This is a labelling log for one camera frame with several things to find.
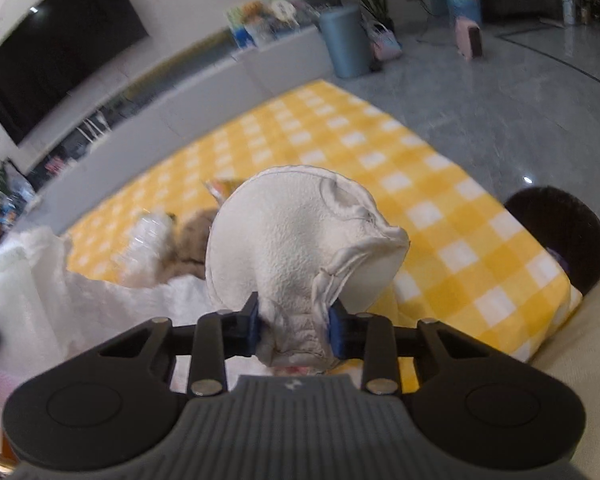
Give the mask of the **grey blue trash bin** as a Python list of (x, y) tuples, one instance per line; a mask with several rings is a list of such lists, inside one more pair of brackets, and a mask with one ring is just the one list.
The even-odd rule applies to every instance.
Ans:
[(359, 6), (327, 10), (318, 24), (338, 78), (358, 78), (370, 72), (374, 55)]

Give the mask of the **pink woven handbag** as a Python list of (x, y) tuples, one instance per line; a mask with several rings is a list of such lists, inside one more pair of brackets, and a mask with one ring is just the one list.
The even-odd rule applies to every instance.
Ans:
[(378, 21), (366, 23), (367, 33), (372, 43), (375, 58), (379, 62), (389, 62), (400, 58), (403, 49), (396, 35), (384, 24)]

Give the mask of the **white crinkled plastic bag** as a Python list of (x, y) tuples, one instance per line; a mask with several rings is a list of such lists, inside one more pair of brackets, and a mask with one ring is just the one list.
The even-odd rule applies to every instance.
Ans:
[(151, 318), (193, 324), (214, 310), (190, 264), (126, 287), (68, 269), (71, 243), (50, 229), (0, 245), (0, 403), (26, 380)]

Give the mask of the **marble tv console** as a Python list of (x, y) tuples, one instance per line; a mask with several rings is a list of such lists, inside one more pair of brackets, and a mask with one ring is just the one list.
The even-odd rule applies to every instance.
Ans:
[(332, 73), (323, 36), (311, 27), (261, 49), (242, 50), (122, 122), (91, 154), (46, 185), (15, 230), (61, 234), (110, 194), (189, 142), (280, 94)]

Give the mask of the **yellow white checkered blanket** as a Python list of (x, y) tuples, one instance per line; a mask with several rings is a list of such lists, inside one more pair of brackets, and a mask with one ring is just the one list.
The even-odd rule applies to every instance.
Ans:
[(274, 167), (323, 167), (362, 184), (411, 248), (375, 312), (401, 326), (437, 318), (525, 361), (582, 296), (557, 261), (466, 172), (390, 115), (315, 81), (215, 129), (125, 185), (70, 229), (70, 270), (115, 281), (114, 259), (145, 211), (186, 218), (204, 182)]

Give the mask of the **brown plush toy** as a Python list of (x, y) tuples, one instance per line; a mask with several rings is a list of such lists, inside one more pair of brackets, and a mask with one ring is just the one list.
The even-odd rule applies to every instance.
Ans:
[(183, 275), (206, 278), (206, 255), (213, 220), (218, 210), (198, 211), (182, 227), (176, 239), (173, 258), (169, 267), (164, 269), (167, 281)]

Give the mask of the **pink small heater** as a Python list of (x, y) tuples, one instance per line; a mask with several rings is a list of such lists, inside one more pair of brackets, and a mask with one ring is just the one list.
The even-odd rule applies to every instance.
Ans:
[(481, 29), (477, 22), (460, 16), (455, 20), (455, 40), (458, 52), (467, 61), (483, 57)]

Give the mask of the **black wall television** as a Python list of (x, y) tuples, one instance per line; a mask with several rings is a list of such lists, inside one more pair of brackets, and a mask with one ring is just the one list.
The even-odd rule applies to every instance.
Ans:
[(43, 0), (0, 45), (0, 124), (20, 144), (69, 92), (148, 36), (130, 0)]

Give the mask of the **white drawstring cloth pouch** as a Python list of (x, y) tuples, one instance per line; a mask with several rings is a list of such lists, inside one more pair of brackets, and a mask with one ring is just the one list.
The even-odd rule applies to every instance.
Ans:
[(263, 323), (256, 356), (266, 366), (329, 370), (335, 301), (367, 311), (410, 249), (362, 185), (311, 166), (274, 167), (239, 185), (212, 221), (206, 284), (218, 309), (258, 297)]

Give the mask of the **gold foil snack packet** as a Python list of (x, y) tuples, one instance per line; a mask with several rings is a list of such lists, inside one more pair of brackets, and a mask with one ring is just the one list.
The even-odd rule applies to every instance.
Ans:
[(204, 187), (222, 205), (243, 183), (242, 179), (214, 178), (204, 181)]

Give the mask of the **teddy bear on console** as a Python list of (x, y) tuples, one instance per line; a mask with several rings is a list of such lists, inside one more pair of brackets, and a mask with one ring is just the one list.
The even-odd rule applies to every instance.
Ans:
[(242, 12), (242, 22), (244, 24), (260, 20), (264, 13), (264, 4), (261, 0), (253, 0), (244, 3), (240, 8)]

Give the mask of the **black round stool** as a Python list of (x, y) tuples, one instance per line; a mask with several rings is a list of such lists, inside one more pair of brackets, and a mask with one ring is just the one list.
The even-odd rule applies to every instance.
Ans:
[(600, 281), (600, 218), (582, 200), (554, 186), (530, 186), (504, 207), (554, 257), (587, 295)]

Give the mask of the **green plant in vase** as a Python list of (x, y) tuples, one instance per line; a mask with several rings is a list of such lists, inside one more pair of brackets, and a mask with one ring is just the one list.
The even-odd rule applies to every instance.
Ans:
[(6, 158), (0, 161), (0, 207), (10, 207), (21, 214), (34, 199), (35, 190), (29, 180)]

